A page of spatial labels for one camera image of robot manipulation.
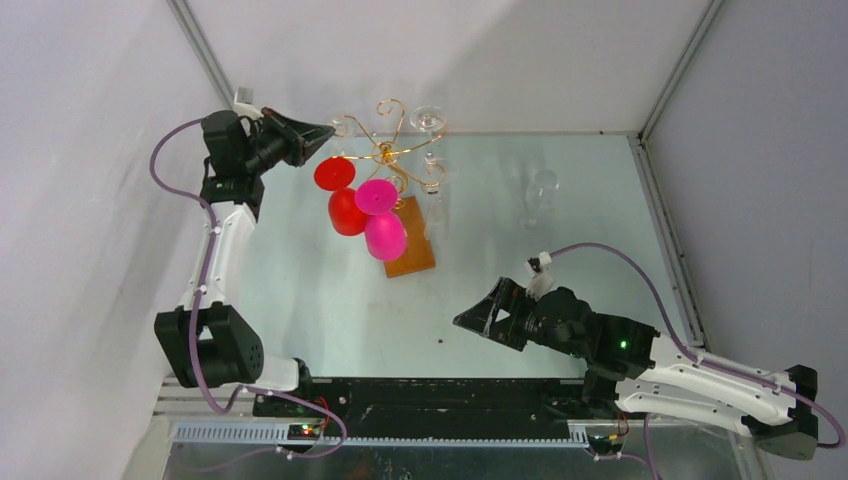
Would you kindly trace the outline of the pink wine glass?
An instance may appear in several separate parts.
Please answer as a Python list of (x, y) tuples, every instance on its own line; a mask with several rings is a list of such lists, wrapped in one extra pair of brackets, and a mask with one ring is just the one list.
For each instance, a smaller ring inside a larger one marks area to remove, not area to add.
[(364, 235), (368, 252), (383, 262), (398, 259), (407, 248), (405, 227), (393, 212), (398, 199), (397, 189), (385, 179), (365, 181), (355, 191), (355, 203), (367, 215)]

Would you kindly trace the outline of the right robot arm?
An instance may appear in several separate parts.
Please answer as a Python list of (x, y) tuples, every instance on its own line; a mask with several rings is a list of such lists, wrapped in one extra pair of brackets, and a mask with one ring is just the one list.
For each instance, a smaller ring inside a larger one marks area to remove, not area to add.
[(767, 374), (700, 349), (685, 355), (669, 335), (595, 312), (565, 287), (534, 297), (505, 277), (453, 323), (513, 350), (534, 343), (585, 361), (581, 402), (593, 417), (692, 420), (791, 460), (810, 461), (818, 448), (818, 420), (808, 404), (817, 373), (802, 365)]

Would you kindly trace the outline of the red wine glass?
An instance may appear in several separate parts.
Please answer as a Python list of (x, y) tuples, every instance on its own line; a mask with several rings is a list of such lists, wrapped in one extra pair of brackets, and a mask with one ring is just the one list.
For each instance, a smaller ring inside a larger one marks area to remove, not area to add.
[(334, 230), (343, 236), (364, 232), (367, 215), (355, 203), (355, 190), (350, 187), (356, 174), (353, 163), (341, 156), (328, 157), (316, 168), (313, 179), (328, 191), (328, 214)]

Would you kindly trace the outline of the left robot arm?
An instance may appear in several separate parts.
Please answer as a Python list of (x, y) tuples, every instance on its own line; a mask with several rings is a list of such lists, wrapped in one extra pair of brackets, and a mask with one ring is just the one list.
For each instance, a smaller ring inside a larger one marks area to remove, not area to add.
[(239, 278), (264, 196), (262, 176), (279, 163), (301, 167), (335, 133), (333, 127), (253, 107), (196, 120), (208, 155), (199, 192), (165, 191), (197, 202), (205, 214), (195, 272), (173, 310), (157, 314), (154, 332), (185, 388), (247, 384), (278, 390), (292, 416), (316, 403), (302, 361), (265, 352), (236, 307)]

